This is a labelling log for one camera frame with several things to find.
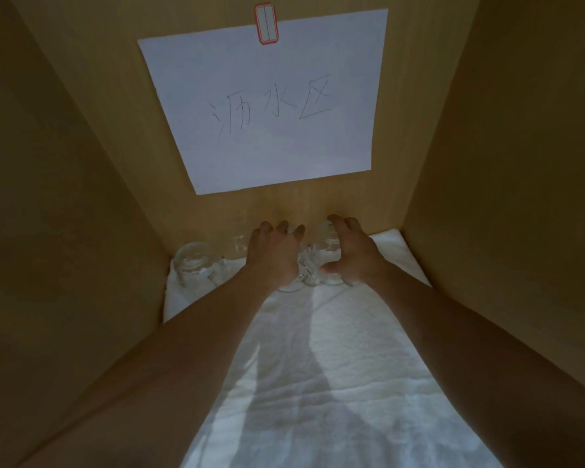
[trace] cardboard wall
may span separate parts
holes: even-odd
[[[435,134],[412,251],[585,384],[585,0],[482,0]]]
[[[0,467],[156,327],[168,259],[0,0]]]
[[[170,253],[331,212],[402,224],[479,0],[269,0],[280,20],[388,8],[372,171],[196,196],[137,39],[254,23],[265,0],[12,0]]]

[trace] forearm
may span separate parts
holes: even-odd
[[[78,451],[99,444],[115,454],[136,453],[157,467],[177,466],[208,415],[244,333],[273,290],[268,282],[244,267],[134,347],[70,409],[30,466],[53,466],[48,461],[56,459],[61,445],[78,457]],[[115,463],[109,456],[109,465]]]
[[[585,466],[585,388],[500,327],[386,262],[367,283],[506,466]]]

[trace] white paper sign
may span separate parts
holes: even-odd
[[[139,40],[198,195],[371,168],[387,10]]]

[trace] hand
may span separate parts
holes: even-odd
[[[340,240],[341,258],[320,267],[324,273],[340,274],[345,281],[366,282],[369,276],[382,270],[387,262],[377,245],[363,232],[357,218],[329,215]]]
[[[297,257],[305,232],[303,225],[288,234],[287,221],[275,229],[271,223],[263,221],[260,228],[251,233],[246,267],[254,270],[257,279],[265,279],[273,291],[290,284],[299,275]]]

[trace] red label sticker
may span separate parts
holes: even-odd
[[[260,3],[254,9],[256,19],[257,38],[261,44],[273,44],[280,38],[278,18],[275,16],[275,7],[270,3]]]

